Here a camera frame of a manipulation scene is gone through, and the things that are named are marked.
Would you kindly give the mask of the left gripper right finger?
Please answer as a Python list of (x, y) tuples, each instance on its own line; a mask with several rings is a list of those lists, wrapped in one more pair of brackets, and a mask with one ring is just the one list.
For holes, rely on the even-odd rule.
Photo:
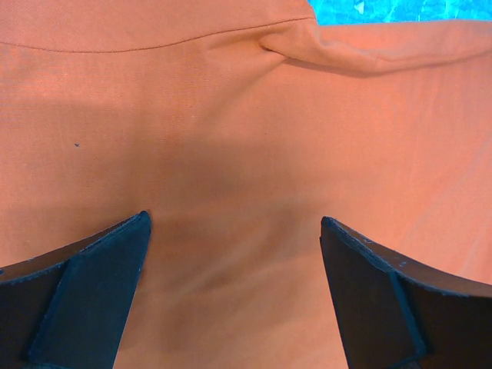
[(325, 217), (321, 251), (350, 368), (489, 368), (491, 286)]

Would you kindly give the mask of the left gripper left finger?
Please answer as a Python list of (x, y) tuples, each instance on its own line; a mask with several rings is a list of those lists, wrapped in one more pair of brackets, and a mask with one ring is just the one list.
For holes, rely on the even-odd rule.
[(151, 237), (142, 211), (1, 269), (3, 368), (112, 368)]

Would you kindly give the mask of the orange t shirt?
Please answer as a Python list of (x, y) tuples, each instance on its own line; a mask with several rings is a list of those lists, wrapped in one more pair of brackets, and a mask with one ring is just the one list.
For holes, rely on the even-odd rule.
[(491, 281), (491, 24), (3, 1), (1, 263), (143, 210), (116, 367), (346, 367), (324, 216)]

